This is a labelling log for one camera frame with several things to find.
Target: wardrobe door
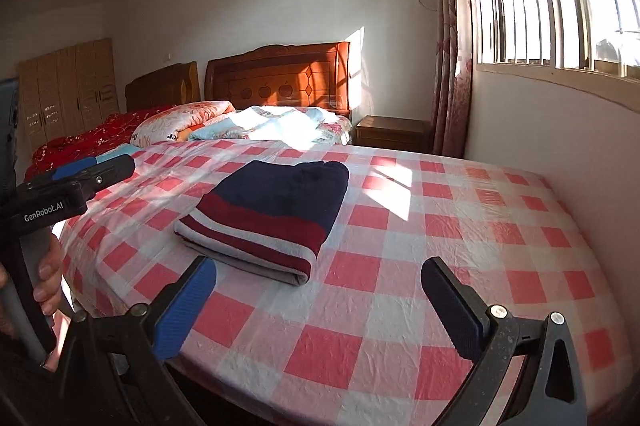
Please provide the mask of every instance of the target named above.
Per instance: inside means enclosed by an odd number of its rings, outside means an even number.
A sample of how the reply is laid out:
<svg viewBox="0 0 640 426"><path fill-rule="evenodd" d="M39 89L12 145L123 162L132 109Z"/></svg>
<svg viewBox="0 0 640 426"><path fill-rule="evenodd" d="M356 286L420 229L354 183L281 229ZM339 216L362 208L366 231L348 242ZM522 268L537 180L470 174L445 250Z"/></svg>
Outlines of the wardrobe door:
<svg viewBox="0 0 640 426"><path fill-rule="evenodd" d="M40 93L38 92L38 63L35 59L23 61L18 65L20 75L20 121L24 124L29 139L31 153L46 144L42 110L40 109Z"/></svg>
<svg viewBox="0 0 640 426"><path fill-rule="evenodd" d="M66 135L78 135L84 131L84 121L80 111L76 80L76 48L74 46L62 48L56 52L56 60L58 62L58 93Z"/></svg>
<svg viewBox="0 0 640 426"><path fill-rule="evenodd" d="M94 63L100 114L104 122L112 113L120 112L113 76L113 52L110 39L94 41Z"/></svg>
<svg viewBox="0 0 640 426"><path fill-rule="evenodd" d="M93 41L76 44L76 78L84 128L90 130L102 124L98 88L95 82Z"/></svg>
<svg viewBox="0 0 640 426"><path fill-rule="evenodd" d="M62 119L60 96L58 94L58 72L55 52L40 56L38 63L38 92L44 132L47 140L63 137L65 123Z"/></svg>

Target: pink and white checkered sheet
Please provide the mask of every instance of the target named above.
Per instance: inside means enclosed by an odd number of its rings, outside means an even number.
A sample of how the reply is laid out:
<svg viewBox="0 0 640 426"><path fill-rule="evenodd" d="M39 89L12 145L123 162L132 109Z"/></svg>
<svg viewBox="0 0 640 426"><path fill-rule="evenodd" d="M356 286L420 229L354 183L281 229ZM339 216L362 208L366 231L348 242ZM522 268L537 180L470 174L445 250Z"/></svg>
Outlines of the pink and white checkered sheet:
<svg viewBox="0 0 640 426"><path fill-rule="evenodd" d="M335 160L344 203L308 283L217 263L218 284L175 365L277 424L428 425L470 368L420 287L439 255L489 304L567 318L591 409L622 390L625 325L593 252L545 179L447 157L282 142L154 145L105 189L61 241L65 277L97 314L121 314L175 281L196 253L174 234L220 180L254 159ZM517 374L511 366L488 420Z"/></svg>

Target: folded towel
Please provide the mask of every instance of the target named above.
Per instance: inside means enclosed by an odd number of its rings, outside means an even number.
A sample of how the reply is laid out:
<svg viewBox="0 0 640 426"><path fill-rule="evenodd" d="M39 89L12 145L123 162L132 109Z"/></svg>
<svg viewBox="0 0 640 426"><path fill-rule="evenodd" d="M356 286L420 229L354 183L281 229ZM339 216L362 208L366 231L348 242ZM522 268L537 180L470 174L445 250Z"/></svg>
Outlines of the folded towel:
<svg viewBox="0 0 640 426"><path fill-rule="evenodd" d="M175 223L187 245L239 269L305 284L334 225L349 170L338 162L252 161Z"/></svg>

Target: red stripe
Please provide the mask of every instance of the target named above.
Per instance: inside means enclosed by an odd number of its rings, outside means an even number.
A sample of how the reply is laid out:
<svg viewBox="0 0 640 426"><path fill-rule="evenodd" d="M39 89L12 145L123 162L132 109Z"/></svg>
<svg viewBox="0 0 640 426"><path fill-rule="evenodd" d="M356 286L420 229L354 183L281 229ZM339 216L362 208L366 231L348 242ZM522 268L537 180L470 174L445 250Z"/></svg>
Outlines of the red stripe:
<svg viewBox="0 0 640 426"><path fill-rule="evenodd" d="M290 256L288 254L284 254L283 252L279 252L271 249L270 247L266 247L264 245L260 245L259 243L254 243L252 241L248 241L242 238L237 238L235 236L229 236L228 234L223 234L221 232L214 231L205 225L197 222L193 216L187 215L184 218L181 218L180 221L189 227L192 231L195 231L202 236L206 236L207 238L212 238L222 243L226 243L235 249L241 250L247 254L255 256L256 258L261 258L270 263L274 263L275 265L282 265L283 267L288 267L290 269L295 269L296 271L302 272L306 274L307 277L311 276L311 264L303 259L298 258L296 256Z"/></svg>
<svg viewBox="0 0 640 426"><path fill-rule="evenodd" d="M303 245L316 256L326 240L324 228L314 221L295 216L265 215L228 203L216 193L204 195L196 208L222 225Z"/></svg>

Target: finger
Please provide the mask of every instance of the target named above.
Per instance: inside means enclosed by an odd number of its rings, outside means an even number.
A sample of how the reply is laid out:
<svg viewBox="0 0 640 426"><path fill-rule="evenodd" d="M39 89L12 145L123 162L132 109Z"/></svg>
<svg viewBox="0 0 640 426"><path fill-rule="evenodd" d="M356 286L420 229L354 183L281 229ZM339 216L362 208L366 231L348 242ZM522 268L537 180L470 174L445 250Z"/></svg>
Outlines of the finger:
<svg viewBox="0 0 640 426"><path fill-rule="evenodd" d="M18 338L18 334L15 332L14 325L11 323L9 318L4 314L4 310L2 309L2 307L0 307L0 332L8 335L14 340Z"/></svg>
<svg viewBox="0 0 640 426"><path fill-rule="evenodd" d="M62 289L59 289L53 297L50 297L47 301L40 306L42 309L42 313L45 316L50 316L56 310L58 310L58 306L60 305L60 300L62 299Z"/></svg>
<svg viewBox="0 0 640 426"><path fill-rule="evenodd" d="M4 270L4 267L2 267L2 264L0 263L0 289L4 287L8 281L9 281L9 275Z"/></svg>
<svg viewBox="0 0 640 426"><path fill-rule="evenodd" d="M49 250L40 259L38 263L38 272L40 279L45 281L52 277L57 271L62 269L62 247L60 242L56 238L56 235L51 233L49 235Z"/></svg>
<svg viewBox="0 0 640 426"><path fill-rule="evenodd" d="M60 289L60 283L62 282L62 271L59 270L53 274L49 279L45 281L41 281L36 285L36 288L33 291L33 298L36 301L48 300L52 297L58 289Z"/></svg>

